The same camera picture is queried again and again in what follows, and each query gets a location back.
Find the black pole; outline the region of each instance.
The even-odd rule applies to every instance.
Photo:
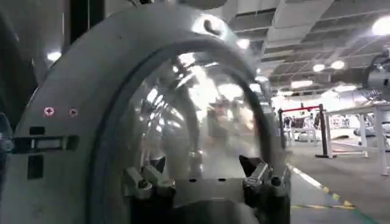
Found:
[[[321,124],[321,136],[322,136],[322,155],[316,155],[317,158],[328,158],[328,141],[327,141],[327,127],[325,124],[324,106],[321,103],[319,105],[319,120]]]
[[[285,142],[285,132],[283,129],[283,110],[279,109],[278,110],[278,115],[279,115],[279,129],[280,129],[280,140],[282,141],[282,148],[286,148],[286,142]]]

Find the stanchion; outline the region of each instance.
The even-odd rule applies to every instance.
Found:
[[[332,153],[328,154],[328,141],[327,141],[327,133],[326,130],[329,128],[329,121],[327,120],[325,124],[325,114],[324,114],[324,106],[323,104],[319,105],[319,120],[321,123],[321,137],[322,137],[322,155],[316,154],[317,158],[335,158],[336,155],[332,155]]]
[[[285,132],[284,132],[284,128],[283,128],[283,110],[282,109],[278,110],[278,115],[279,115],[280,140],[282,141],[283,149],[285,149],[286,148],[286,141],[285,141]]]

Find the black panel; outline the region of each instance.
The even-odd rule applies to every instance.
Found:
[[[44,127],[30,127],[30,135],[44,135]]]
[[[27,179],[34,180],[43,177],[43,155],[29,156]]]

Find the ceiling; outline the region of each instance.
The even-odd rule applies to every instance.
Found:
[[[389,0],[239,0],[237,11],[230,27],[250,40],[258,67],[275,93],[323,93],[336,85],[324,80],[343,72],[314,72],[316,63],[340,59],[346,69],[365,68],[390,44],[389,36],[371,33],[377,18],[390,15]],[[314,83],[291,89],[297,80]]]

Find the machine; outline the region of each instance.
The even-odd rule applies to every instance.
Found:
[[[267,84],[236,42],[220,19],[179,5],[93,27],[2,148],[0,223],[289,223]]]

